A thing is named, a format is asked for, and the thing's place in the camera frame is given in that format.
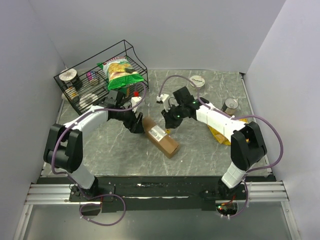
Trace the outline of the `brown cardboard express box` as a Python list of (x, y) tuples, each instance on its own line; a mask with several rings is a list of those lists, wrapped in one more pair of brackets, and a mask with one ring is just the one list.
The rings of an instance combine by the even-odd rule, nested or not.
[(180, 144), (168, 135), (151, 117), (142, 119), (146, 137), (168, 158), (171, 159), (179, 150)]

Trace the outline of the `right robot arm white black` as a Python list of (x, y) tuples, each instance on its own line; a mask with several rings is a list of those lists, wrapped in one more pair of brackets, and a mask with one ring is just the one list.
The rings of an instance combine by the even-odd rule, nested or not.
[(170, 96), (160, 94), (156, 102), (164, 106), (161, 114), (165, 120), (165, 128), (175, 129), (183, 119), (192, 118), (217, 130), (230, 142), (231, 164), (221, 178), (223, 184), (218, 193), (223, 199), (230, 199), (236, 194), (236, 186), (242, 181), (250, 168), (267, 154), (267, 147), (259, 125), (232, 119), (231, 116), (219, 112), (208, 100), (195, 98), (187, 87), (182, 87), (173, 96), (177, 105), (170, 105)]

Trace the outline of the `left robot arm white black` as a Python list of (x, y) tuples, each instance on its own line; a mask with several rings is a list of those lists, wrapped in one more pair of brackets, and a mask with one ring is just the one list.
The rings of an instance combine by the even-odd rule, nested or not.
[(55, 123), (49, 129), (44, 161), (53, 174), (65, 175), (75, 183), (87, 201), (98, 197), (99, 181), (83, 164), (83, 138), (109, 120), (122, 122), (133, 134), (144, 133), (143, 114), (136, 112), (144, 97), (133, 96), (129, 107), (124, 107), (123, 98), (123, 92), (111, 90), (78, 118), (63, 125)]

